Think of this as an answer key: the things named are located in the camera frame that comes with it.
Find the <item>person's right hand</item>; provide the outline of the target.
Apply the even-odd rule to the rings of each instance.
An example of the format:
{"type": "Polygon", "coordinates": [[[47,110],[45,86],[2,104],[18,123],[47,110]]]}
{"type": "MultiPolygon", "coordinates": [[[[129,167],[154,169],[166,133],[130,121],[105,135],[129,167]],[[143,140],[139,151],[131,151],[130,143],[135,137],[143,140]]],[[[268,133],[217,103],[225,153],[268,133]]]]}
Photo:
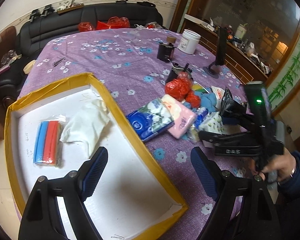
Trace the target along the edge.
{"type": "Polygon", "coordinates": [[[296,159],[291,155],[289,150],[284,148],[283,155],[275,155],[271,161],[262,169],[257,171],[255,161],[249,161],[249,168],[253,175],[259,175],[263,180],[266,179],[266,174],[277,172],[277,181],[289,180],[296,172],[296,159]]]}

